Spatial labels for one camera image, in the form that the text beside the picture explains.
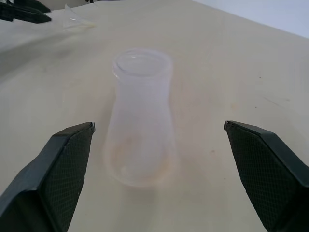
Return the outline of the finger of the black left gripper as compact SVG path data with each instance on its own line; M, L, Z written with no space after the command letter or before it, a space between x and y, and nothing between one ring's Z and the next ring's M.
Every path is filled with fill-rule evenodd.
M6 6L0 4L0 19L8 22L13 22L15 19L30 22L34 24L42 24L52 21L52 19L35 9L21 9L19 7Z
M42 13L49 13L51 10L37 0L1 0L6 6L19 7L21 9L35 9L39 10Z

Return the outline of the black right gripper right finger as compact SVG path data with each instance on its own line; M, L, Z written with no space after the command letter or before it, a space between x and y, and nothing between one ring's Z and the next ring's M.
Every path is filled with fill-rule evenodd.
M237 170L268 232L309 230L309 168L275 133L226 121Z

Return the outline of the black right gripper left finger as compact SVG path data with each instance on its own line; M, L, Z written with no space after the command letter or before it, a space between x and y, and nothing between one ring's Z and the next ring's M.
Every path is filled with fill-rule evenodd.
M2 232L66 232L85 179L95 124L54 134L0 197Z

